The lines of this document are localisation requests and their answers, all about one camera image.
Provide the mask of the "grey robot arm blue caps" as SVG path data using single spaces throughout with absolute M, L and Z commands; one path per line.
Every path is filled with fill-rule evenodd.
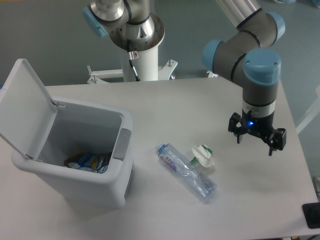
M 228 41 L 208 42 L 201 60 L 207 70 L 242 88 L 242 113 L 232 114 L 228 131 L 238 139 L 255 136 L 270 152 L 281 151 L 286 130 L 273 127 L 281 58 L 271 46 L 284 34 L 285 22 L 276 12 L 264 12 L 255 0 L 220 0 L 218 4 L 237 34 Z M 165 28 L 148 0 L 93 0 L 82 14 L 96 35 L 110 36 L 121 49 L 126 82 L 160 79 L 158 46 Z

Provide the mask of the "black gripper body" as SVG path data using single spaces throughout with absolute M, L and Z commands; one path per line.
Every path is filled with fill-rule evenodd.
M 242 111 L 242 124 L 246 128 L 246 133 L 265 141 L 265 137 L 273 129 L 274 113 L 265 117 L 249 117 Z

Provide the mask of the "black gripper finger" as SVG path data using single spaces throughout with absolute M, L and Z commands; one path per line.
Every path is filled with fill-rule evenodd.
M 282 151 L 286 145 L 286 129 L 285 128 L 272 128 L 264 142 L 269 146 L 268 155 L 272 156 L 275 151 Z
M 241 115 L 236 112 L 232 114 L 228 123 L 228 131 L 233 133 L 236 137 L 236 142 L 240 144 L 243 139 L 243 135 L 247 133 L 247 129 L 243 126 L 243 119 Z

